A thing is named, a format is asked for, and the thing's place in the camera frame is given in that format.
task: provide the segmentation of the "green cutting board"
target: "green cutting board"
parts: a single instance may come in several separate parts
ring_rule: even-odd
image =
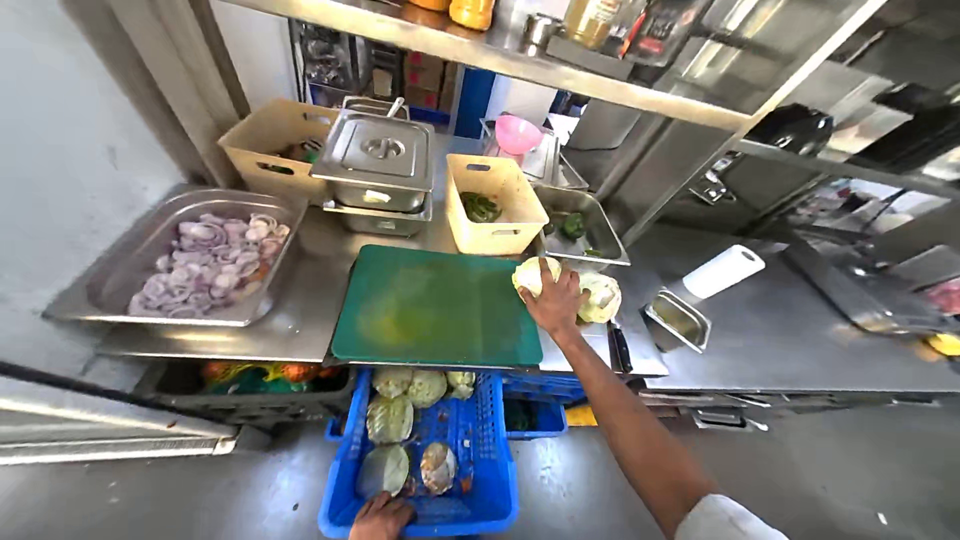
[[[367,245],[360,248],[333,355],[343,360],[532,366],[537,325],[517,296],[517,262]]]

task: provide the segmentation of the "pink bowl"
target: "pink bowl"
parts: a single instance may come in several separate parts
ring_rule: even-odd
[[[543,140],[543,132],[540,128],[511,114],[501,114],[496,119],[493,134],[500,148],[514,156],[522,156],[530,152]]]

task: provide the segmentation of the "white sleeve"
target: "white sleeve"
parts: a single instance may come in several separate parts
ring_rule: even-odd
[[[703,497],[677,527],[675,540],[787,540],[725,495]]]

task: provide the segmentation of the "forearm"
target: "forearm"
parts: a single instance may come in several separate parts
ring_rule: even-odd
[[[559,332],[554,339],[584,386],[624,475],[672,538],[686,513],[716,486],[578,331]]]

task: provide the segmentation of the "paper towel roll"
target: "paper towel roll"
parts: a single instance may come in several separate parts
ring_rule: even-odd
[[[735,244],[684,276],[684,286],[703,300],[749,278],[765,266],[756,253]]]

